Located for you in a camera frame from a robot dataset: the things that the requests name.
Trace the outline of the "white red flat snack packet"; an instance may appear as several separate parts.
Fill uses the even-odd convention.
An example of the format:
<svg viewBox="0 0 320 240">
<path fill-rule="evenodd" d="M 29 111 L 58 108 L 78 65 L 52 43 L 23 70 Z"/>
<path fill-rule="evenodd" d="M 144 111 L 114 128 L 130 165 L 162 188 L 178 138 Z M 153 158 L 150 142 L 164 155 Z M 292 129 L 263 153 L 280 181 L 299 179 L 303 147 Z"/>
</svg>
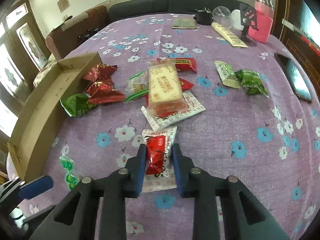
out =
<svg viewBox="0 0 320 240">
<path fill-rule="evenodd" d="M 177 122 L 195 116 L 206 110 L 206 108 L 199 102 L 199 100 L 197 100 L 197 98 L 189 90 L 183 92 L 183 97 L 186 103 L 188 104 L 188 109 L 186 111 L 178 111 L 171 113 L 163 118 L 154 115 L 146 107 L 141 107 L 142 113 L 146 117 L 149 125 L 151 126 L 154 132 L 163 130 Z"/>
</svg>

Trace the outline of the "yellow cake bar packet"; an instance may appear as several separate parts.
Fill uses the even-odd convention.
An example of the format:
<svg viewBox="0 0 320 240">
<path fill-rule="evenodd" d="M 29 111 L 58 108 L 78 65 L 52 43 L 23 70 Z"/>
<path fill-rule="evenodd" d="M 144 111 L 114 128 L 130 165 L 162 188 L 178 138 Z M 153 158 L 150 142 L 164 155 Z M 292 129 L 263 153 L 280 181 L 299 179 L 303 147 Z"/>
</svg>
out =
<svg viewBox="0 0 320 240">
<path fill-rule="evenodd" d="M 149 68 L 148 109 L 157 116 L 188 109 L 175 63 L 157 62 Z"/>
</svg>

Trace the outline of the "red foil snack lower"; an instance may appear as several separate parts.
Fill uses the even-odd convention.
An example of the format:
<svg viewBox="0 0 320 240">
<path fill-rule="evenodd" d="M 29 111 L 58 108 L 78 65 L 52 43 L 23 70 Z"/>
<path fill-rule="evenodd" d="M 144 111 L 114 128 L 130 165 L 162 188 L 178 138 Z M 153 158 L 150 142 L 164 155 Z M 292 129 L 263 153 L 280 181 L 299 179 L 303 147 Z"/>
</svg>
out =
<svg viewBox="0 0 320 240">
<path fill-rule="evenodd" d="M 106 103 L 122 102 L 126 96 L 116 89 L 110 77 L 102 81 L 92 83 L 86 93 L 90 95 L 89 102 L 95 105 Z"/>
</svg>

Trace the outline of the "red foil snack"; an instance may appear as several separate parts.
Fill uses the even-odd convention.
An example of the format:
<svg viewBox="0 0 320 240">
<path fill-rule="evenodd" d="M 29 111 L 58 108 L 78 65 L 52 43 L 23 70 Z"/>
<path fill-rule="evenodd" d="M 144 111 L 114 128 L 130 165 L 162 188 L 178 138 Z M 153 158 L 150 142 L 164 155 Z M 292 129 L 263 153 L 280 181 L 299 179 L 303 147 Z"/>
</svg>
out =
<svg viewBox="0 0 320 240">
<path fill-rule="evenodd" d="M 92 83 L 86 93 L 90 95 L 89 102 L 95 105 L 106 103 L 122 102 L 126 96 L 116 89 L 110 77 L 102 81 Z"/>
<path fill-rule="evenodd" d="M 103 81 L 109 78 L 116 70 L 118 69 L 117 65 L 109 64 L 97 64 L 93 67 L 86 75 L 82 78 L 91 82 Z"/>
</svg>

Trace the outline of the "white green snack packet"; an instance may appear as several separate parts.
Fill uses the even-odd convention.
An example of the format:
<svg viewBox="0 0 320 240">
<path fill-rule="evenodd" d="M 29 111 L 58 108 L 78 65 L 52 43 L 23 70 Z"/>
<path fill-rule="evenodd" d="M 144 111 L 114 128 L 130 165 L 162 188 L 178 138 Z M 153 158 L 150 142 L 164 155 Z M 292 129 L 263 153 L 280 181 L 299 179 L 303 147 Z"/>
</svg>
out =
<svg viewBox="0 0 320 240">
<path fill-rule="evenodd" d="M 241 88 L 241 83 L 233 72 L 230 64 L 223 61 L 214 61 L 214 63 L 223 85 L 235 89 Z"/>
</svg>

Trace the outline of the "patterned blanket daybed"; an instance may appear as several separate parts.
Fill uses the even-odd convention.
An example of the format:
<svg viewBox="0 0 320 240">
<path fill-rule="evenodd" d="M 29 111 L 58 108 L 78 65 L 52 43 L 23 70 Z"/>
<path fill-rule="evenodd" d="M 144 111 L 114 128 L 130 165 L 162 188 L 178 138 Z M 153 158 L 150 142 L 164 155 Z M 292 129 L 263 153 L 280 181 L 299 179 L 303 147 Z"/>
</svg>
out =
<svg viewBox="0 0 320 240">
<path fill-rule="evenodd" d="M 33 87 L 36 88 L 39 83 L 44 79 L 44 77 L 48 74 L 48 72 L 57 64 L 57 61 L 49 61 L 36 75 L 33 81 Z"/>
</svg>

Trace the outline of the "dark green pea snack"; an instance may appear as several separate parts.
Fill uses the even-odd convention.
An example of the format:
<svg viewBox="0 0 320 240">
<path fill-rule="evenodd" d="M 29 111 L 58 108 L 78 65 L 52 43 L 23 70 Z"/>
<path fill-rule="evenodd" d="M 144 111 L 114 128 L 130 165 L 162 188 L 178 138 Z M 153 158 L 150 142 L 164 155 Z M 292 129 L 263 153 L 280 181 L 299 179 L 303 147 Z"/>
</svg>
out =
<svg viewBox="0 0 320 240">
<path fill-rule="evenodd" d="M 247 95 L 261 94 L 268 97 L 268 92 L 257 72 L 242 69 L 235 72 L 235 75 L 239 79 L 241 86 L 246 90 Z"/>
</svg>

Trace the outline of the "red long snack packet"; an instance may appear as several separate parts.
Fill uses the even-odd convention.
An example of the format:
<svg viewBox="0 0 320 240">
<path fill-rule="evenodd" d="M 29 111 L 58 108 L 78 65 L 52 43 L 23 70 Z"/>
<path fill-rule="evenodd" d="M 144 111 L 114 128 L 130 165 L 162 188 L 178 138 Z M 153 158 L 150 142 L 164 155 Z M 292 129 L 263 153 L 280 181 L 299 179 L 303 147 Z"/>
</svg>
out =
<svg viewBox="0 0 320 240">
<path fill-rule="evenodd" d="M 189 58 L 172 58 L 172 59 L 160 59 L 157 58 L 157 62 L 159 63 L 173 63 L 178 72 L 197 72 L 197 64 L 196 60 L 192 57 Z"/>
</svg>

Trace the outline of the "wooden glass door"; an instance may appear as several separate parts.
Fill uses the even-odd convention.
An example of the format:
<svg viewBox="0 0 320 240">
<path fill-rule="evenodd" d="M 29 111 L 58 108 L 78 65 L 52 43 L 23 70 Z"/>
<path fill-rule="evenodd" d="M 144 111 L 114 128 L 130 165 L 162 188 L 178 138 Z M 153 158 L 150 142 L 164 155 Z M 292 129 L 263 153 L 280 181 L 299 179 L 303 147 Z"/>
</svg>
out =
<svg viewBox="0 0 320 240">
<path fill-rule="evenodd" d="M 49 56 L 29 0 L 16 2 L 1 20 L 1 132 L 5 137 L 12 135 L 34 90 L 35 77 Z"/>
</svg>

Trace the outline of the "cream long tube packet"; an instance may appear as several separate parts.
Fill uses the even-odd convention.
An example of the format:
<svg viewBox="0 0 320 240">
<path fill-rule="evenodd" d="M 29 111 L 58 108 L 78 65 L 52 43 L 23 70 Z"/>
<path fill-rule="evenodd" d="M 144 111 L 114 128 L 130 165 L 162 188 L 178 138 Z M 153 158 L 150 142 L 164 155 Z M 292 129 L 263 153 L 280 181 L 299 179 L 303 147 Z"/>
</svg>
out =
<svg viewBox="0 0 320 240">
<path fill-rule="evenodd" d="M 228 28 L 224 27 L 223 25 L 218 24 L 217 22 L 213 22 L 212 27 L 233 47 L 239 47 L 239 48 L 248 47 L 240 38 L 238 38 L 233 32 L 231 32 Z"/>
</svg>

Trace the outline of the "olive flat booklet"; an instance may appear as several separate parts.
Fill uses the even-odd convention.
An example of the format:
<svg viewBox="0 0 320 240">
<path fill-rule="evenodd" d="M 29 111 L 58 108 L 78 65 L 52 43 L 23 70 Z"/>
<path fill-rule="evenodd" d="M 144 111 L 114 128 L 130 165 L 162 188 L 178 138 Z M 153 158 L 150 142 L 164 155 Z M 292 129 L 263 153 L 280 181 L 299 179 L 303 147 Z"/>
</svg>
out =
<svg viewBox="0 0 320 240">
<path fill-rule="evenodd" d="M 197 24 L 196 21 L 188 18 L 176 18 L 174 19 L 172 25 L 172 29 L 196 29 Z"/>
</svg>

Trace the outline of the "black small container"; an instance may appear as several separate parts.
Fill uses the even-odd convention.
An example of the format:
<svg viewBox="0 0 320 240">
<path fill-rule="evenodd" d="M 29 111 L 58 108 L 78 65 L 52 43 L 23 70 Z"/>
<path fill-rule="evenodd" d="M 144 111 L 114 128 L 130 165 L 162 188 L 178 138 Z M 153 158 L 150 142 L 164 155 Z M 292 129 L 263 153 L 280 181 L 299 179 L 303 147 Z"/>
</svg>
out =
<svg viewBox="0 0 320 240">
<path fill-rule="evenodd" d="M 211 25 L 213 22 L 213 15 L 211 10 L 207 8 L 196 9 L 194 20 L 196 21 L 197 24 L 200 24 L 200 25 Z"/>
</svg>

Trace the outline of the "clear plastic cup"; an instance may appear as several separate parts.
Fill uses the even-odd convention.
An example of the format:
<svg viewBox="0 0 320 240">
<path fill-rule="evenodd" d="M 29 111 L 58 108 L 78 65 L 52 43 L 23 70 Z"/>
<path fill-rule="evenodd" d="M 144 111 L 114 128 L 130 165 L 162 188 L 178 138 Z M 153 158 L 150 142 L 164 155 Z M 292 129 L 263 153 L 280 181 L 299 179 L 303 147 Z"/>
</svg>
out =
<svg viewBox="0 0 320 240">
<path fill-rule="evenodd" d="M 213 18 L 215 22 L 224 27 L 231 28 L 233 26 L 233 21 L 231 18 L 231 12 L 227 7 L 218 6 L 212 11 Z"/>
</svg>

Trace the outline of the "black phone stand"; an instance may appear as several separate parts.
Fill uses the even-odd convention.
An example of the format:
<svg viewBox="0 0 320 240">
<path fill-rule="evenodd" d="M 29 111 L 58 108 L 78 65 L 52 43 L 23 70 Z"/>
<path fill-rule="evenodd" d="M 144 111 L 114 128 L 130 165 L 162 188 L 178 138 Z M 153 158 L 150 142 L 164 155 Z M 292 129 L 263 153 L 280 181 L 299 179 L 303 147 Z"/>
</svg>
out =
<svg viewBox="0 0 320 240">
<path fill-rule="evenodd" d="M 240 3 L 240 23 L 244 27 L 241 33 L 241 40 L 249 45 L 252 41 L 247 37 L 249 28 L 257 30 L 256 9 L 245 3 Z"/>
</svg>

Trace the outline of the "black leather sofa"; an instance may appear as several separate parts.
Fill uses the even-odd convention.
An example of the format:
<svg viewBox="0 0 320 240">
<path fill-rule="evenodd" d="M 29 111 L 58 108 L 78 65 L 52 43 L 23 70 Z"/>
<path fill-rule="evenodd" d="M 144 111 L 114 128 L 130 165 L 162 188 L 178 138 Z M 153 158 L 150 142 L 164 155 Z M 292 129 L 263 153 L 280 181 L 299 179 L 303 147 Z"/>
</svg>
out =
<svg viewBox="0 0 320 240">
<path fill-rule="evenodd" d="M 239 9 L 237 0 L 132 0 L 113 5 L 108 10 L 110 22 L 151 14 L 194 14 L 197 9 L 213 10 L 218 6 Z"/>
</svg>

